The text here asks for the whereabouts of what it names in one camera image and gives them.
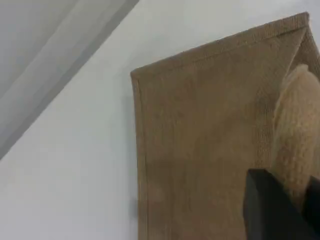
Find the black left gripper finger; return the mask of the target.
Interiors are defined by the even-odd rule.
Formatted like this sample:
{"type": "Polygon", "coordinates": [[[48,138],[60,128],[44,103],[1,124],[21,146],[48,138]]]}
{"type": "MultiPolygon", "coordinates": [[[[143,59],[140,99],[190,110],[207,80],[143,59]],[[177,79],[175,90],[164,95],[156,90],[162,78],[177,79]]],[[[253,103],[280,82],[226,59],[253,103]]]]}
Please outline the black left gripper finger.
{"type": "Polygon", "coordinates": [[[304,220],[283,186],[265,169],[246,174],[243,219],[248,240],[302,240],[304,220]]]}
{"type": "Polygon", "coordinates": [[[302,206],[302,226],[320,226],[320,180],[311,176],[302,206]]]}

